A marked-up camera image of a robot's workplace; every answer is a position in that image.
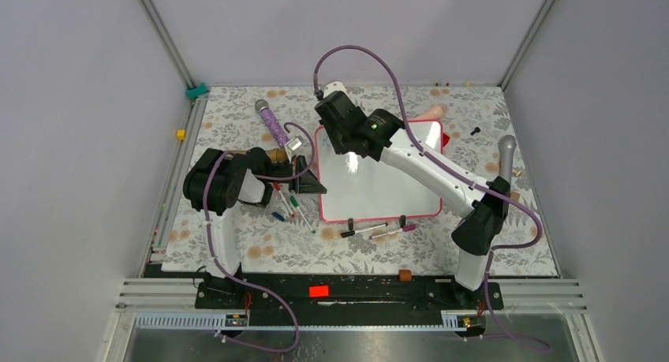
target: table surface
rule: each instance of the table surface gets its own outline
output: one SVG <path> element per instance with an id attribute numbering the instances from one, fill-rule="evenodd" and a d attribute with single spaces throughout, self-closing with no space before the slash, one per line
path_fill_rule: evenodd
<path id="1" fill-rule="evenodd" d="M 399 114 L 393 88 L 361 86 L 348 87 L 348 91 L 367 113 L 384 108 Z M 488 179 L 496 177 L 497 142 L 501 136 L 514 134 L 500 88 L 403 87 L 402 94 L 409 118 L 422 114 L 434 104 L 445 103 L 449 110 L 441 121 L 450 141 L 443 154 L 475 174 Z M 190 166 L 208 147 L 221 150 L 277 147 L 254 109 L 257 99 L 266 99 L 280 122 L 295 121 L 312 135 L 319 125 L 318 115 L 313 110 L 316 100 L 312 88 L 212 88 Z M 475 127 L 481 131 L 470 136 Z M 536 210 L 529 173 L 519 149 L 514 156 L 514 169 L 520 176 L 511 183 L 512 196 Z M 301 153 L 308 155 L 308 147 Z M 276 195 L 267 208 L 241 206 L 235 238 L 244 271 L 397 274 L 400 269 L 410 269 L 414 274 L 426 275 L 455 272 L 458 248 L 450 234 L 460 218 L 450 212 L 447 203 L 433 218 L 410 219 L 409 222 L 419 225 L 412 232 L 370 241 L 362 236 L 342 239 L 339 233 L 346 230 L 346 225 L 327 224 L 320 219 L 318 195 L 303 194 L 297 198 L 316 234 L 312 234 L 299 218 L 289 218 L 286 222 L 273 218 L 272 211 L 285 212 Z M 194 211 L 182 196 L 165 251 L 164 271 L 194 271 L 204 265 L 207 250 L 203 223 L 203 214 Z M 365 224 L 372 223 L 357 223 L 356 227 Z M 536 228 L 532 220 L 510 207 L 502 232 L 493 244 L 520 244 L 531 240 L 534 234 Z M 546 238 L 532 248 L 497 251 L 491 273 L 498 276 L 557 275 Z"/>

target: marker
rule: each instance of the marker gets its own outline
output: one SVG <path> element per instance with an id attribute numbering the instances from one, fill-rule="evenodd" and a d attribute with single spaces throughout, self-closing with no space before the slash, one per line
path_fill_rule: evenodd
<path id="1" fill-rule="evenodd" d="M 368 230 L 375 230 L 376 228 L 381 228 L 381 227 L 384 227 L 384 226 L 388 226 L 388 223 L 385 222 L 385 223 L 379 224 L 377 226 L 368 226 L 367 228 L 363 228 L 361 230 L 349 230 L 349 231 L 346 231 L 346 232 L 342 232 L 342 238 L 351 237 L 354 234 L 367 232 Z"/>
<path id="2" fill-rule="evenodd" d="M 290 209 L 290 205 L 288 204 L 288 200 L 286 200 L 286 197 L 283 195 L 283 192 L 281 192 L 281 187 L 276 182 L 272 182 L 272 185 L 274 186 L 274 190 L 276 190 L 278 192 L 279 197 L 281 197 L 281 201 L 286 206 L 286 209 L 288 210 L 288 215 L 290 215 L 291 218 L 294 218 L 295 217 L 295 211 Z"/>
<path id="3" fill-rule="evenodd" d="M 312 233 L 316 233 L 316 231 L 313 230 L 312 225 L 309 224 L 309 220 L 307 220 L 307 217 L 305 216 L 305 213 L 302 212 L 302 209 L 300 208 L 300 205 L 297 204 L 297 200 L 295 199 L 295 196 L 292 196 L 292 195 L 290 196 L 290 202 L 295 206 L 295 208 L 297 208 L 297 212 L 300 213 L 300 216 L 305 220 L 305 222 L 307 223 L 307 226 L 312 231 Z"/>
<path id="4" fill-rule="evenodd" d="M 285 219 L 283 218 L 283 216 L 281 216 L 278 212 L 272 212 L 272 216 L 274 216 L 275 218 L 281 220 L 282 222 L 285 221 Z"/>
<path id="5" fill-rule="evenodd" d="M 387 236 L 389 234 L 397 233 L 397 232 L 409 232 L 410 230 L 416 229 L 418 226 L 416 224 L 409 224 L 405 226 L 404 228 L 397 228 L 396 230 L 389 230 L 386 233 L 381 233 L 381 234 L 375 234 L 373 236 L 370 236 L 370 240 L 374 240 L 375 238 Z"/>

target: gray wall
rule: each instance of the gray wall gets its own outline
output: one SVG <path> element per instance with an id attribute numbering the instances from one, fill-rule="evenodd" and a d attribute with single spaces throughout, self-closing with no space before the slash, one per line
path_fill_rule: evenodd
<path id="1" fill-rule="evenodd" d="M 186 112 L 136 0 L 0 0 L 0 360 L 93 360 Z"/>
<path id="2" fill-rule="evenodd" d="M 669 0 L 558 0 L 507 92 L 607 360 L 666 360 Z"/>
<path id="3" fill-rule="evenodd" d="M 154 0 L 197 80 L 309 84 L 342 44 L 378 53 L 410 83 L 499 82 L 543 0 Z M 323 80 L 385 83 L 347 51 Z"/>

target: metal floor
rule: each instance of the metal floor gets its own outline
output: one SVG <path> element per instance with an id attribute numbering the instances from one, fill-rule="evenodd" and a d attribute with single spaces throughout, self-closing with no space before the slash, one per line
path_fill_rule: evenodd
<path id="1" fill-rule="evenodd" d="M 486 334 L 499 332 L 488 319 Z M 282 355 L 262 352 L 231 342 L 222 344 L 213 332 L 204 330 L 135 329 L 125 356 L 126 362 L 185 361 L 570 361 L 577 360 L 570 332 L 559 315 L 512 315 L 509 328 L 543 338 L 553 346 L 548 355 L 535 353 L 510 339 L 458 341 L 452 333 L 428 331 L 304 331 L 300 345 Z M 289 345 L 292 332 L 247 331 L 240 336 L 261 345 Z"/>

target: silver tip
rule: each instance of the silver tip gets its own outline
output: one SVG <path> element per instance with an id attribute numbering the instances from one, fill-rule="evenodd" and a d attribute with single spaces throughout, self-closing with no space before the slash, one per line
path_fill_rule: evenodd
<path id="1" fill-rule="evenodd" d="M 265 99 L 256 100 L 256 111 L 260 112 L 266 108 L 270 108 L 270 103 Z"/>
<path id="2" fill-rule="evenodd" d="M 511 183 L 514 170 L 514 151 L 516 150 L 516 138 L 511 135 L 499 139 L 499 176 Z"/>

